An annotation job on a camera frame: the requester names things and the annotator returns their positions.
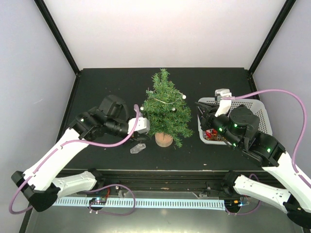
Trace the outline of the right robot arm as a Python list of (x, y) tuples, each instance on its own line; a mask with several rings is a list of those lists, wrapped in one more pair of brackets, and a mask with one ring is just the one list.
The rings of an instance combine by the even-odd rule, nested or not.
[(234, 171), (228, 172), (221, 190), (231, 197), (246, 195), (284, 212), (295, 224), (311, 227), (311, 189), (301, 169), (293, 169), (292, 159), (273, 136), (259, 131), (259, 117), (241, 104), (229, 111), (219, 104), (195, 103), (202, 130), (214, 129), (218, 136), (246, 159), (275, 177), (283, 188), (254, 181)]

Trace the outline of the clear battery box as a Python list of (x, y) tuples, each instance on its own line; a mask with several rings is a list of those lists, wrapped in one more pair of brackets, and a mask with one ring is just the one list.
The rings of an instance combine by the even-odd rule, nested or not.
[(138, 143), (134, 147), (130, 149), (131, 154), (138, 154), (139, 152), (143, 151), (146, 148), (145, 143)]

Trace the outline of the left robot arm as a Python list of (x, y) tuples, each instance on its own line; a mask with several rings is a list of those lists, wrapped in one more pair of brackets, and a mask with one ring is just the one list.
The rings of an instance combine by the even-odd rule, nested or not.
[(134, 105), (136, 116), (130, 118), (125, 101), (115, 95), (106, 96), (98, 107), (79, 114), (59, 141), (32, 167), (11, 176), (17, 186), (9, 204), (22, 193), (37, 212), (50, 208), (58, 199), (78, 193), (98, 194), (110, 187), (99, 171), (92, 168), (77, 175), (58, 178), (59, 172), (89, 145), (114, 148), (128, 140), (142, 140), (150, 130), (150, 122)]

